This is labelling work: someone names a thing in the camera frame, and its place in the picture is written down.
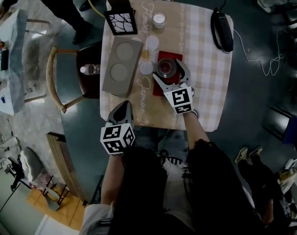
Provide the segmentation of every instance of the wooden board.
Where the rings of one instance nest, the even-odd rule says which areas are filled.
[[[70,192],[79,197],[82,202],[86,201],[87,197],[78,183],[65,136],[53,132],[49,132],[46,136],[56,164]]]

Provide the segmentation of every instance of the bottle cap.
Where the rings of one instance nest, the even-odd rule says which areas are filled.
[[[84,67],[84,66],[82,66],[82,67],[80,68],[80,71],[81,71],[82,73],[85,73],[85,72],[87,71],[87,68]]]

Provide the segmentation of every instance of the gray floor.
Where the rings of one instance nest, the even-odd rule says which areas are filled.
[[[214,9],[221,6],[224,0],[176,1]],[[77,7],[82,2],[83,0],[74,0]],[[104,0],[97,8],[105,10]],[[275,24],[280,21],[280,15],[266,14],[257,6],[256,0],[228,0],[223,12],[232,17],[234,29],[240,33],[245,48],[251,50],[250,57],[264,60],[267,69],[268,60],[277,55],[275,33],[279,26]],[[74,30],[62,22],[57,39],[58,48],[80,49],[102,40],[104,19],[92,10],[81,15],[94,25],[89,39],[79,46],[73,46],[71,42]],[[280,41],[284,38],[284,33],[280,33]],[[234,36],[232,66],[224,110],[218,129],[208,134],[232,161],[244,145],[249,148],[263,145],[262,160],[273,171],[280,170],[289,158],[297,157],[297,153],[291,147],[283,146],[262,128],[264,121],[268,119],[268,108],[271,105],[283,106],[297,115],[297,107],[293,105],[291,108],[288,100],[286,80],[285,72],[278,73],[276,77],[265,77],[258,63],[248,63],[237,35]],[[57,88],[63,103],[81,95],[73,55],[57,55]],[[61,114],[61,120],[78,180],[88,197],[92,198],[108,159],[99,141],[100,128],[105,124],[99,115],[99,100],[85,99],[77,103],[65,114]]]

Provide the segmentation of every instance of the white cable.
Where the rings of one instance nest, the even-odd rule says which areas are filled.
[[[255,62],[255,61],[258,61],[258,62],[260,63],[260,65],[261,65],[262,71],[264,72],[265,76],[268,76],[269,73],[271,73],[272,76],[275,76],[276,73],[278,72],[279,68],[280,68],[280,59],[282,59],[282,58],[284,57],[283,54],[280,54],[279,43],[278,43],[278,41],[277,41],[278,33],[279,33],[280,30],[282,30],[282,28],[281,28],[281,29],[278,29],[278,30],[276,31],[276,45],[277,45],[278,56],[277,56],[276,58],[270,60],[270,63],[269,63],[269,70],[268,70],[268,73],[266,74],[266,73],[265,73],[265,70],[264,70],[264,67],[263,67],[263,65],[262,65],[262,62],[261,62],[259,59],[254,59],[254,60],[249,60],[249,59],[248,59],[248,57],[247,57],[247,55],[246,55],[246,51],[245,51],[244,45],[243,45],[242,38],[241,38],[240,34],[234,29],[234,32],[235,32],[235,33],[238,35],[238,37],[240,38],[241,45],[242,45],[242,48],[243,48],[243,51],[244,51],[246,60],[247,60],[248,62]],[[273,74],[272,69],[271,69],[271,64],[272,64],[274,61],[277,62],[277,69],[276,69],[275,73]]]

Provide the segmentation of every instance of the checkered tablecloth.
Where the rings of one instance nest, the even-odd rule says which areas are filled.
[[[167,129],[185,130],[182,115],[175,115],[165,97],[153,95],[152,72],[158,51],[183,55],[191,71],[191,86],[195,89],[194,108],[200,112],[199,121],[205,131],[218,128],[228,89],[232,52],[225,54],[215,46],[210,29],[212,10],[177,2],[131,0],[136,10],[138,35],[125,37],[142,41],[144,48],[138,64],[131,94],[121,98],[103,92],[102,85],[111,46],[114,41],[107,22],[102,44],[100,73],[100,114],[107,120],[110,111],[119,103],[132,103],[134,124]],[[151,16],[162,12],[167,16],[164,29],[153,27]],[[233,21],[227,16],[233,32]]]

